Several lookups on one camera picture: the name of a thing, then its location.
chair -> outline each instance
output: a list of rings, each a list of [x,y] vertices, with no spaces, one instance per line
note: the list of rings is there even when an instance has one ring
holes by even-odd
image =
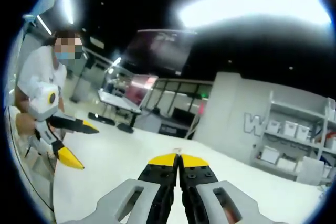
[[[324,162],[310,157],[303,157],[302,168],[296,181],[307,185],[318,186],[321,183],[323,169]]]

black ceiling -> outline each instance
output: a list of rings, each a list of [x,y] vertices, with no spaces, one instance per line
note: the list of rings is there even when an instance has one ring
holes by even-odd
[[[175,10],[181,1],[184,0],[76,0],[75,25],[78,30],[85,29],[82,37],[86,47],[110,58],[116,49],[123,52],[138,29],[181,29]],[[336,20],[336,1],[326,2]],[[57,5],[44,19],[51,28],[62,23]],[[336,60],[334,45],[324,42],[328,39],[324,30],[285,24],[283,20],[253,22],[216,24],[199,30],[181,77],[213,80],[217,71],[234,71],[245,78],[336,97],[336,92],[326,86],[326,82],[335,80]],[[105,48],[91,44],[90,36],[104,42]],[[141,72],[132,66],[126,68]]]

gray gripper housing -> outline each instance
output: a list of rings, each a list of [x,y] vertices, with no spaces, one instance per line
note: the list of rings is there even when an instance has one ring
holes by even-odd
[[[64,224],[120,224],[131,211],[127,224],[146,224],[149,211],[159,184],[128,179],[117,188],[103,196],[97,203],[96,210],[82,220],[72,220]],[[209,224],[228,224],[223,207],[216,193],[225,195],[226,202],[239,217],[236,224],[286,224],[274,222],[259,212],[258,203],[227,181],[197,185],[202,198]]]
[[[202,198],[210,224],[228,224],[228,220],[216,194],[224,195],[235,215],[239,218],[236,224],[285,224],[274,222],[259,212],[258,203],[228,181],[197,185],[196,189]]]

computer screen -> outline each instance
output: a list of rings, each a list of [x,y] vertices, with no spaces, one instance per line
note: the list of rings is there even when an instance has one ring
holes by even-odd
[[[140,106],[147,93],[151,90],[157,80],[156,76],[134,75],[124,97]]]
[[[123,61],[150,71],[180,76],[196,33],[183,30],[139,30],[123,53]]]

desk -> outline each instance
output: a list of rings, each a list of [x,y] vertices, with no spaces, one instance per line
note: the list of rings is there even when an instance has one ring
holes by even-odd
[[[209,147],[166,135],[134,129],[133,134],[86,118],[99,129],[96,135],[67,134],[64,144],[84,164],[75,170],[57,162],[54,177],[54,211],[57,223],[80,220],[96,209],[98,200],[128,178],[137,179],[147,162],[181,148],[182,153],[205,159],[219,181],[227,180],[259,204],[273,221],[301,224],[319,203],[317,187],[296,183],[229,158]],[[177,181],[169,224],[187,224],[182,192]]]
[[[141,114],[140,108],[133,109],[129,105],[123,103],[122,102],[123,100],[120,100],[121,102],[118,102],[118,100],[113,99],[113,97],[115,97],[115,95],[106,93],[102,90],[98,90],[98,97],[99,97],[99,100],[102,103],[105,103],[106,105],[110,105],[110,106],[113,106],[113,107],[120,108],[120,109],[127,110],[127,111],[131,112],[132,113],[132,119],[131,119],[130,126],[134,127],[135,120],[137,118],[136,116]]]

